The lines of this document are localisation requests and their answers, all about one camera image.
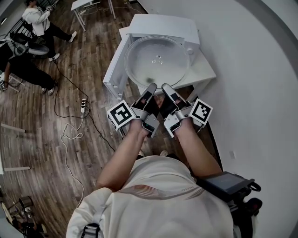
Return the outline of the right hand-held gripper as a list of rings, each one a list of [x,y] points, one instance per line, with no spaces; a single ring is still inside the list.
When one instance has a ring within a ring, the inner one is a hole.
[[[160,107],[160,114],[164,119],[164,127],[173,138],[174,131],[181,127],[183,119],[192,119],[196,132],[207,124],[213,108],[197,98],[194,102],[184,100],[169,84],[162,85],[165,94]]]

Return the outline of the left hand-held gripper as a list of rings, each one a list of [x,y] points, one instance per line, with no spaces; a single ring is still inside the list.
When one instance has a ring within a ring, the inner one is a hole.
[[[149,132],[148,137],[152,138],[160,125],[157,119],[160,108],[154,96],[156,89],[157,85],[151,83],[132,106],[123,100],[108,110],[107,117],[114,129],[118,131],[130,121],[140,120],[143,129]]]

